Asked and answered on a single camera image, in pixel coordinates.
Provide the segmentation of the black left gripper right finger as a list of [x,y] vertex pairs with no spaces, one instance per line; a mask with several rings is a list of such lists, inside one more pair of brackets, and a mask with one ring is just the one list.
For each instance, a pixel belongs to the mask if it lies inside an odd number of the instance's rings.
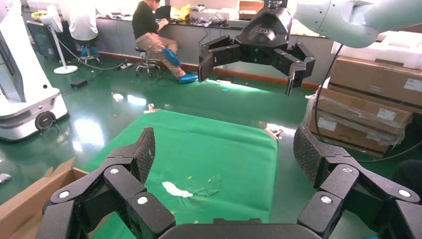
[[316,193],[298,224],[330,237],[344,211],[357,215],[379,239],[419,239],[422,207],[413,190],[361,166],[344,148],[316,139],[306,127],[294,135],[294,156]]

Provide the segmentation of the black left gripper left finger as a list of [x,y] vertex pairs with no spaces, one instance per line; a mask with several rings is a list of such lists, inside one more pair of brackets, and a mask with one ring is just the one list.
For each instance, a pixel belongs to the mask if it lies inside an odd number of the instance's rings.
[[46,203],[36,238],[87,239],[111,213],[138,239],[157,239],[174,227],[174,215],[146,188],[155,145],[154,129],[146,127],[136,142],[113,149],[98,169],[58,189]]

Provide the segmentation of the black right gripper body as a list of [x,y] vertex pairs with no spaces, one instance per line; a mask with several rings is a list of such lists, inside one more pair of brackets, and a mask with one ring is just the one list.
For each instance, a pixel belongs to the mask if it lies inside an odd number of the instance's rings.
[[287,50],[293,18],[287,8],[262,8],[234,42],[241,62],[271,65],[275,49]]

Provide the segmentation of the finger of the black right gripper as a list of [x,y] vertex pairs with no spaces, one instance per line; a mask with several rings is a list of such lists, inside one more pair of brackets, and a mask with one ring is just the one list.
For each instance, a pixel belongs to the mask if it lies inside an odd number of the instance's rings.
[[277,48],[272,53],[272,66],[287,76],[286,96],[293,88],[300,87],[305,78],[312,75],[316,58],[301,42],[286,50]]
[[240,61],[240,48],[234,39],[224,35],[201,46],[199,55],[198,79],[205,81],[214,67]]

